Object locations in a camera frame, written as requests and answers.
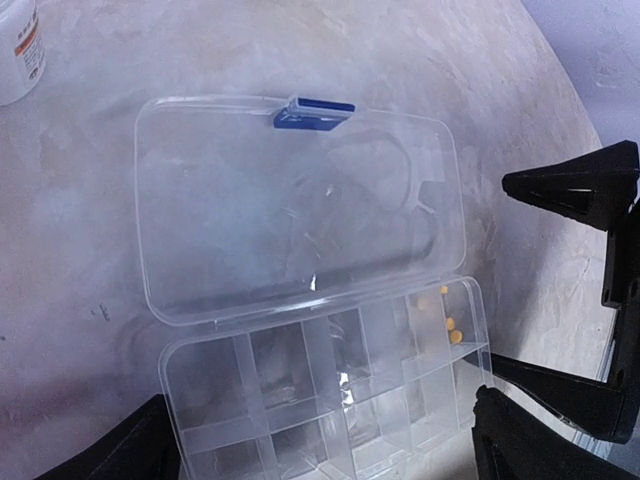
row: transparent plastic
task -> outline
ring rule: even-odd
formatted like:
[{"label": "transparent plastic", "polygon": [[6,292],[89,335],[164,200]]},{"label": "transparent plastic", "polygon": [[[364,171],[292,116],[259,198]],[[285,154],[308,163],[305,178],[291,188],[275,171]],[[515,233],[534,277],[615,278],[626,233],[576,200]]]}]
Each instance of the transparent plastic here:
[{"label": "transparent plastic", "polygon": [[170,345],[160,375],[191,478],[375,478],[468,427],[491,384],[486,322],[474,280],[441,287]]},{"label": "transparent plastic", "polygon": [[372,479],[473,416],[491,384],[442,123],[357,106],[274,128],[287,99],[147,104],[135,200],[159,365],[192,480]]},{"label": "transparent plastic", "polygon": [[331,302],[465,251],[453,139],[358,107],[330,132],[280,130],[287,99],[167,98],[136,122],[147,301],[171,325]]}]

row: gray marble surface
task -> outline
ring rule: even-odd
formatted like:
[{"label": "gray marble surface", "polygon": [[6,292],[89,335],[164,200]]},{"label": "gray marble surface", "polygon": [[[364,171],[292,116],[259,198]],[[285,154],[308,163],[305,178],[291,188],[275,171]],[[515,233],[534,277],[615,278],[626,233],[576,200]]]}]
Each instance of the gray marble surface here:
[{"label": "gray marble surface", "polygon": [[[145,307],[132,180],[134,120],[155,96],[302,93],[444,121],[463,184],[463,272],[483,288],[493,350],[595,375],[611,325],[599,306],[604,235],[500,188],[508,171],[599,147],[519,1],[40,9],[47,71],[0,109],[0,477],[52,468],[159,391],[172,331]],[[468,436],[453,442],[417,478],[472,475]]]}]

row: white wall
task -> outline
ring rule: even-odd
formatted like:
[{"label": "white wall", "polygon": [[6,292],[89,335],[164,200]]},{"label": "white wall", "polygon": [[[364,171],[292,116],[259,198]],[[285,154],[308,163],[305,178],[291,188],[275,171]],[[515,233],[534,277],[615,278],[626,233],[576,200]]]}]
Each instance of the white wall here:
[{"label": "white wall", "polygon": [[640,141],[640,1],[523,0],[604,145]]}]

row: bottle label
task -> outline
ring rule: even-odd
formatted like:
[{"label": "bottle label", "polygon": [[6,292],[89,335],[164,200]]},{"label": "bottle label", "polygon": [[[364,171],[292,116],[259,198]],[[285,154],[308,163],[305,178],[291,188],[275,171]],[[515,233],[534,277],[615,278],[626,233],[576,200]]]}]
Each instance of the bottle label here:
[{"label": "bottle label", "polygon": [[37,81],[44,67],[44,47],[38,26],[38,13],[34,10],[27,24],[18,33],[18,46],[14,50],[18,68],[27,87]]}]

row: black object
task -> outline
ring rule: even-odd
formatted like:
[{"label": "black object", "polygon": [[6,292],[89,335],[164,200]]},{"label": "black object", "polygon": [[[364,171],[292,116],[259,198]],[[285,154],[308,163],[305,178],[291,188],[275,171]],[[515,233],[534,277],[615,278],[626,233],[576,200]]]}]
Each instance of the black object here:
[{"label": "black object", "polygon": [[178,480],[180,454],[163,395],[36,480]]},{"label": "black object", "polygon": [[606,382],[492,354],[493,373],[561,420],[600,440],[626,443],[640,410],[640,206],[633,205],[638,146],[621,142],[574,160],[506,175],[525,203],[608,232],[602,305],[617,309]]},{"label": "black object", "polygon": [[565,440],[499,390],[481,387],[476,396],[480,480],[638,480]]}]

